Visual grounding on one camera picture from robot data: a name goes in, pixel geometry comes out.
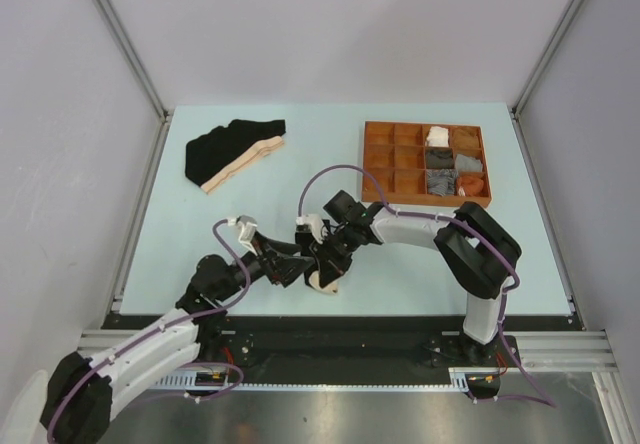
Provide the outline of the black underwear beige waistband front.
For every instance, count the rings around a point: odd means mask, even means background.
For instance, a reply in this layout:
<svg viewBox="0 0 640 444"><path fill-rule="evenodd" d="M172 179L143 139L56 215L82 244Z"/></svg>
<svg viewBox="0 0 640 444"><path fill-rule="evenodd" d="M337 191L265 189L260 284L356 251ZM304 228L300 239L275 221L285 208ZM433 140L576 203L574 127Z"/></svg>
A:
<svg viewBox="0 0 640 444"><path fill-rule="evenodd" d="M336 267L332 264L313 266L304 272L305 285L311 289L326 294L337 295L339 281L346 275L349 268Z"/></svg>

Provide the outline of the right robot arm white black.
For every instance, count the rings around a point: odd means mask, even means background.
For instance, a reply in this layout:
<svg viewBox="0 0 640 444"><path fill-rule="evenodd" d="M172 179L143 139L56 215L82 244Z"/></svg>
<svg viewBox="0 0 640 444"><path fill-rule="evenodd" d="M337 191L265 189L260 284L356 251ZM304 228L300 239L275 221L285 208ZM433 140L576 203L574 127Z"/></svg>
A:
<svg viewBox="0 0 640 444"><path fill-rule="evenodd" d="M317 214L296 217L296 243L314 260L305 284L329 295L362 246L406 244L441 254L467 293L461 352L473 365L484 365L497 353L496 336L504 319L507 280L515 277L522 255L519 244L475 202L451 216L402 211L376 201L364 206L338 192L324 206L330 221Z"/></svg>

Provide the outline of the grey striped boxer underwear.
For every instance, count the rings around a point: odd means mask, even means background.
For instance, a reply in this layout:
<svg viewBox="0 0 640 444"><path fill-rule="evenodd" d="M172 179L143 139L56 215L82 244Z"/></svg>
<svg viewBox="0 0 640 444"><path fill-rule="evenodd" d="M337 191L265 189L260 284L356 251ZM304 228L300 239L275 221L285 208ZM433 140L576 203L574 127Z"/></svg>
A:
<svg viewBox="0 0 640 444"><path fill-rule="evenodd" d="M455 169L428 169L426 171L427 193L439 197L456 193L458 171Z"/></svg>

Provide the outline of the black underwear beige waistband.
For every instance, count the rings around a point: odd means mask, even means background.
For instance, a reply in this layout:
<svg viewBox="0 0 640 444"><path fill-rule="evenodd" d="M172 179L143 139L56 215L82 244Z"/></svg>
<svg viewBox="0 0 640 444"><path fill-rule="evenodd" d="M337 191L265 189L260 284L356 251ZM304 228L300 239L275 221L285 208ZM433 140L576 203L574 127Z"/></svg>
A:
<svg viewBox="0 0 640 444"><path fill-rule="evenodd" d="M332 264L313 266L304 272L305 285L311 289L326 294L337 295L339 281L346 275L349 268L336 267Z"/></svg>
<svg viewBox="0 0 640 444"><path fill-rule="evenodd" d="M234 119L185 146L185 177L211 194L231 177L284 146L286 121Z"/></svg>

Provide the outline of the black underwear beige waistband back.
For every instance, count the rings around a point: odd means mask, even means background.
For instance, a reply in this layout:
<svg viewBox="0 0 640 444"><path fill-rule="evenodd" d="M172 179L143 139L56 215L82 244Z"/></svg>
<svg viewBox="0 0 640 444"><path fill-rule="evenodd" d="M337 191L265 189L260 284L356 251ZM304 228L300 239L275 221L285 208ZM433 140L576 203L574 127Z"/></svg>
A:
<svg viewBox="0 0 640 444"><path fill-rule="evenodd" d="M185 177L211 194L231 177L284 146L286 121L234 119L185 146Z"/></svg>

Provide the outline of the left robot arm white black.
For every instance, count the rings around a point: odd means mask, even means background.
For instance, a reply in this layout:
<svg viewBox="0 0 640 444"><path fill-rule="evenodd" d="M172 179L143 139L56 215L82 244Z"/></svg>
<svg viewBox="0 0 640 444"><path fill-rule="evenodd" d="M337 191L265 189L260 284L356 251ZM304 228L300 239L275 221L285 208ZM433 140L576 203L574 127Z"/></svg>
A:
<svg viewBox="0 0 640 444"><path fill-rule="evenodd" d="M136 397L177 368L207 364L221 351L221 326L251 284L286 287L314 265L298 244L260 233L230 262L203 257L173 309L120 344L90 357L74 351L49 379L40 422L50 443L95 443Z"/></svg>

